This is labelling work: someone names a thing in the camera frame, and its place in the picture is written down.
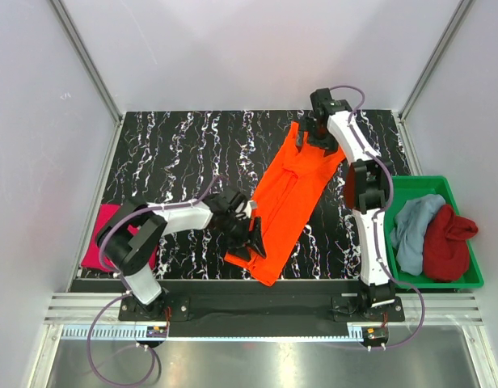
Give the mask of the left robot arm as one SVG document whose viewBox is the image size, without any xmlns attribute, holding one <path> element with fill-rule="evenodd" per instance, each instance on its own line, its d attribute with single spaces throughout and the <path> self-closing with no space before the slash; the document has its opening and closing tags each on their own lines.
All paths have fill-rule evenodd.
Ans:
<svg viewBox="0 0 498 388">
<path fill-rule="evenodd" d="M 186 202 L 155 204 L 127 200 L 95 237 L 99 262 L 124 284 L 144 318 L 168 311 L 167 292 L 156 281 L 149 261 L 162 236 L 187 230 L 215 229 L 226 238 L 228 252 L 245 261 L 266 256 L 257 204 L 232 188 Z"/>
</svg>

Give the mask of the orange t shirt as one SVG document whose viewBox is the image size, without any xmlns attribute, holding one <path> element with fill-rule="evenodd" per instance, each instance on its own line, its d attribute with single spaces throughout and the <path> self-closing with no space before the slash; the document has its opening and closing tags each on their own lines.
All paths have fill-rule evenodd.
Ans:
<svg viewBox="0 0 498 388">
<path fill-rule="evenodd" d="M 266 256 L 251 251 L 248 260 L 232 253 L 224 257 L 267 286 L 280 277 L 325 187 L 345 160 L 342 149 L 326 155 L 305 140 L 298 145 L 299 130 L 300 124 L 292 122 L 252 197 L 257 204 L 255 215 L 261 218 Z"/>
</svg>

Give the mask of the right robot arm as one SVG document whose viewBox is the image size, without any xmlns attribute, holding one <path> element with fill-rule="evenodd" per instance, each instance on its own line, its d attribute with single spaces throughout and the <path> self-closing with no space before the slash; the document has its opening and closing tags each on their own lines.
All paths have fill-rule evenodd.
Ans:
<svg viewBox="0 0 498 388">
<path fill-rule="evenodd" d="M 356 121 L 357 110 L 335 100 L 331 88 L 310 94 L 312 118 L 298 130 L 301 141 L 317 147 L 325 156 L 342 150 L 348 162 L 344 200 L 352 210 L 361 248 L 359 292 L 343 309 L 334 309 L 345 318 L 360 315 L 364 320 L 385 322 L 395 309 L 395 284 L 390 279 L 384 233 L 385 212 L 394 196 L 389 163 L 369 144 Z"/>
</svg>

